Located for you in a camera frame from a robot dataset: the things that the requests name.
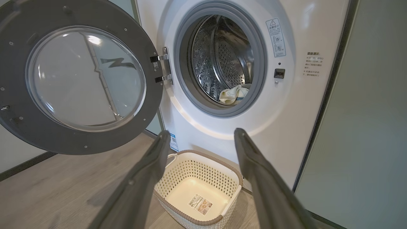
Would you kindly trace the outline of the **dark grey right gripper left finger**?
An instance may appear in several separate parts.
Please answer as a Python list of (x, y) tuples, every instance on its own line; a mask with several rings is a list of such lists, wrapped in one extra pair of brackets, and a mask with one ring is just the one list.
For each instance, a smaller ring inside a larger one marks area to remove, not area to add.
[(171, 136), (159, 133), (90, 224), (90, 229), (143, 229), (154, 186), (164, 174)]

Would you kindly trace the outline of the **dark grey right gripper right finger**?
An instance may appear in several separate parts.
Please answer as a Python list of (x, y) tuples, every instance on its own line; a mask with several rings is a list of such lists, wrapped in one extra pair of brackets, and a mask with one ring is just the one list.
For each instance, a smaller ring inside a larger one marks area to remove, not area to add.
[(234, 142), (240, 170), (252, 186), (260, 227), (315, 229), (310, 213), (304, 209), (244, 129), (235, 129)]

